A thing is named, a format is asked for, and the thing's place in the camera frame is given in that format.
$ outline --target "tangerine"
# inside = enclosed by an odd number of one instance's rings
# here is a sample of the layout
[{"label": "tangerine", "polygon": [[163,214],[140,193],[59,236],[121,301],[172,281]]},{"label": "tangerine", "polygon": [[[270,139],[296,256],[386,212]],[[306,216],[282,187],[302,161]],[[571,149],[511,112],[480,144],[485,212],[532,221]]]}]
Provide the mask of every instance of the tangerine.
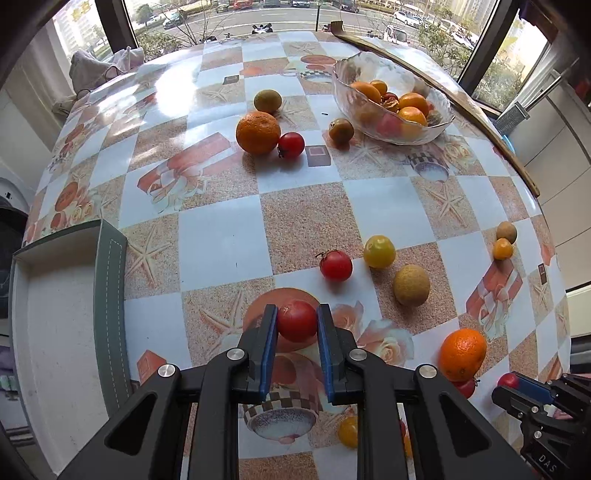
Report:
[{"label": "tangerine", "polygon": [[236,141],[253,155],[264,155],[277,146],[281,128],[277,120],[265,112],[250,112],[236,126]]},{"label": "tangerine", "polygon": [[420,111],[415,106],[405,106],[402,107],[400,104],[400,100],[398,100],[398,104],[401,107],[398,111],[398,116],[408,120],[409,122],[418,123],[424,127],[427,126],[427,118],[423,115],[423,112]]},{"label": "tangerine", "polygon": [[513,245],[506,238],[499,238],[492,247],[492,256],[495,260],[506,260],[513,255]]},{"label": "tangerine", "polygon": [[370,83],[366,82],[353,82],[350,85],[351,88],[354,88],[360,93],[363,93],[367,98],[369,98],[372,102],[381,103],[382,96],[379,94],[379,90],[371,85]]},{"label": "tangerine", "polygon": [[450,333],[439,350],[439,370],[452,382],[466,382],[476,375],[486,356],[486,340],[480,332],[461,328]]},{"label": "tangerine", "polygon": [[381,80],[372,80],[371,82],[369,82],[369,84],[376,87],[377,91],[381,96],[386,95],[386,92],[388,91],[388,85],[386,85],[386,82],[383,82]]},{"label": "tangerine", "polygon": [[429,114],[429,104],[425,97],[420,93],[410,92],[405,93],[398,99],[400,103],[400,108],[404,108],[406,106],[413,106],[418,108],[425,117]]}]

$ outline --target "motorcycle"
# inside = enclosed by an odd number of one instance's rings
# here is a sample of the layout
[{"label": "motorcycle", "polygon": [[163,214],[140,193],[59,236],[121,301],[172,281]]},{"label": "motorcycle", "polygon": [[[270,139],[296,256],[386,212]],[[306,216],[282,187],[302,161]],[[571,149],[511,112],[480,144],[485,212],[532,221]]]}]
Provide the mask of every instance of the motorcycle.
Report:
[{"label": "motorcycle", "polygon": [[207,37],[205,37],[205,38],[202,38],[201,40],[199,40],[199,43],[200,43],[200,44],[201,44],[201,43],[208,43],[208,42],[211,42],[211,41],[216,41],[216,40],[217,40],[217,38],[216,38],[216,37],[214,37],[213,35],[209,35],[209,36],[207,36]]},{"label": "motorcycle", "polygon": [[272,29],[272,25],[270,23],[268,23],[267,25],[259,25],[258,27],[256,25],[252,26],[252,33],[272,33],[273,29]]}]

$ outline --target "street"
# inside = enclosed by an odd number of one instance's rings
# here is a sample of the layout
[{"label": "street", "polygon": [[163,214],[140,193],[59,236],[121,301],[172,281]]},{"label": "street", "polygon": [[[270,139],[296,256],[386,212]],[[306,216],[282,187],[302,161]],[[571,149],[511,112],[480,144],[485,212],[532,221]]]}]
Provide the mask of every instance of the street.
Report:
[{"label": "street", "polygon": [[[315,30],[316,15],[317,8],[315,5],[310,8],[292,8],[285,3],[281,8],[261,8],[255,3],[253,8],[236,12],[230,10],[218,14],[215,9],[211,9],[205,13],[189,17],[187,25],[197,38],[201,38],[205,32],[206,35],[204,36],[214,35],[218,40],[222,40],[228,33],[231,36],[250,34],[253,24],[271,23],[274,31]],[[367,35],[368,31],[373,31],[379,34],[380,37],[386,25],[394,24],[407,32],[410,44],[417,42],[417,29],[406,26],[395,20],[391,15],[378,11],[361,9],[358,14],[354,14],[339,11],[329,5],[323,5],[320,8],[318,29],[321,30],[323,25],[330,24],[335,20],[342,20],[346,31],[362,35]],[[159,26],[151,31],[165,31],[178,38],[186,38],[187,35],[181,31],[185,29],[184,25],[169,30],[164,30],[162,26]]]}]

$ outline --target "glass bowl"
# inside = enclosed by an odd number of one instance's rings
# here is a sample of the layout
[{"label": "glass bowl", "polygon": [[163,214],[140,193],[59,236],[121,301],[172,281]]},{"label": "glass bowl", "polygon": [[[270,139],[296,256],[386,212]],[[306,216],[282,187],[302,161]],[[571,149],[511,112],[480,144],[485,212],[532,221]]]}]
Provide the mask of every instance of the glass bowl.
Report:
[{"label": "glass bowl", "polygon": [[[424,127],[409,122],[381,105],[369,100],[349,85],[353,82],[383,80],[388,91],[398,97],[417,92],[431,102],[441,115],[437,125]],[[375,53],[363,51],[351,58],[339,60],[333,69],[335,100],[355,129],[378,140],[397,145],[423,145],[434,140],[454,118],[448,98],[439,90],[425,84],[414,73]]]}]

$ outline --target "wooden stick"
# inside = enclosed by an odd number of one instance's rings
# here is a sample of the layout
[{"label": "wooden stick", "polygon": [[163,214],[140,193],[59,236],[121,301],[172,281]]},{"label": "wooden stick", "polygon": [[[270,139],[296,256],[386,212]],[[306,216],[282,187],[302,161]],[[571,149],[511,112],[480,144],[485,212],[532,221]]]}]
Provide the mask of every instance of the wooden stick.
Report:
[{"label": "wooden stick", "polygon": [[515,171],[519,174],[519,176],[523,179],[527,187],[531,190],[531,193],[535,197],[540,196],[540,190],[537,185],[534,183],[530,174],[527,173],[525,167],[521,164],[519,159],[515,156],[515,154],[509,149],[507,144],[504,140],[499,136],[499,134],[487,123],[486,117],[480,107],[478,107],[473,100],[464,92],[452,92],[449,88],[443,86],[437,80],[432,78],[430,75],[418,70],[413,65],[410,65],[406,61],[401,58],[398,58],[396,55],[390,53],[383,48],[377,47],[371,42],[364,40],[363,38],[359,38],[356,35],[352,35],[347,33],[343,30],[343,22],[342,21],[334,21],[330,23],[330,32],[337,38],[350,43],[351,45],[356,46],[358,49],[363,51],[371,51],[381,57],[384,57],[388,60],[392,60],[394,63],[406,68],[413,72],[417,77],[422,78],[426,83],[435,87],[438,90],[441,90],[447,97],[450,99],[451,103],[454,107],[468,120],[474,123],[478,129],[483,132],[486,137],[499,149],[499,151],[505,156],[507,161],[513,166]]}]

